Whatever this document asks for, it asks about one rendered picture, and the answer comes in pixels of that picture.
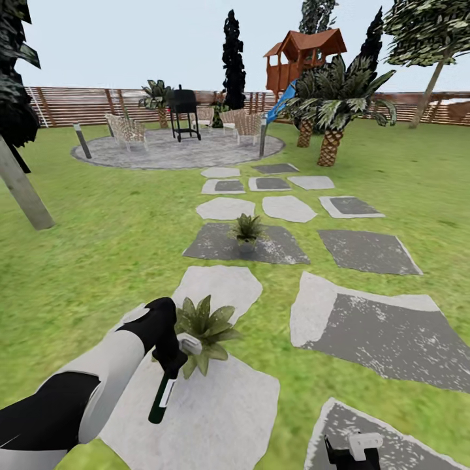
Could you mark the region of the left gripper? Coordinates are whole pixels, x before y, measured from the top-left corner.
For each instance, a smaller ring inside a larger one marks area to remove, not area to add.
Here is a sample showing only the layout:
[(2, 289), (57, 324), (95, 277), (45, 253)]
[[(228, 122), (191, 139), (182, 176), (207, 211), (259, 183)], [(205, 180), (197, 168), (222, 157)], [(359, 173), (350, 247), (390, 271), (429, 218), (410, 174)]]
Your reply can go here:
[(153, 358), (160, 362), (163, 367), (168, 368), (172, 374), (177, 374), (183, 365), (188, 361), (187, 353), (179, 349), (178, 337), (165, 345), (155, 344), (155, 350), (152, 351)]

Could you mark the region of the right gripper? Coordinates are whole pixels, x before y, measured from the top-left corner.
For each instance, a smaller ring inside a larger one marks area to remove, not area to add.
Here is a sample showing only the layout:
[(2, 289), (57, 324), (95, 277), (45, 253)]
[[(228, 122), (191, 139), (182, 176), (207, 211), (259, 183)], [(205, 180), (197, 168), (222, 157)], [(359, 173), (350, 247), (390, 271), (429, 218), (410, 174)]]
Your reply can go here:
[(336, 448), (331, 446), (326, 435), (324, 440), (326, 441), (326, 450), (330, 464), (335, 465), (336, 470), (381, 470), (380, 459), (376, 449), (365, 449), (366, 460), (356, 462), (349, 450), (336, 450)]

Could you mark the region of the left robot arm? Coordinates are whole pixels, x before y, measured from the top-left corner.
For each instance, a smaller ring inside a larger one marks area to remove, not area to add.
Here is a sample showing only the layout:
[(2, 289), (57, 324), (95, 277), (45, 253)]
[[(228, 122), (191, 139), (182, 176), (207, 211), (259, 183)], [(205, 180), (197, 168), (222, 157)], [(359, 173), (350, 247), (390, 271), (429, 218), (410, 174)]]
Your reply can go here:
[(100, 434), (144, 356), (177, 374), (202, 344), (177, 335), (170, 298), (125, 319), (87, 353), (58, 369), (32, 396), (0, 410), (0, 470), (53, 470), (79, 443)]

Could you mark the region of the insectifuge atomizer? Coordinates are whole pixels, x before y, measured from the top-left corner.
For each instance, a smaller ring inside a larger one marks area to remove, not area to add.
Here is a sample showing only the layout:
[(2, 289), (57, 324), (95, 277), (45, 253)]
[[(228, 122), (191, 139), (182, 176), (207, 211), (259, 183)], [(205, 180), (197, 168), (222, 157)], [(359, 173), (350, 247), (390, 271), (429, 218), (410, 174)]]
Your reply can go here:
[(168, 402), (170, 401), (170, 397), (177, 380), (174, 378), (173, 374), (168, 368), (166, 368), (164, 371), (164, 377), (162, 378), (158, 393), (148, 416), (150, 423), (153, 424), (162, 423)]

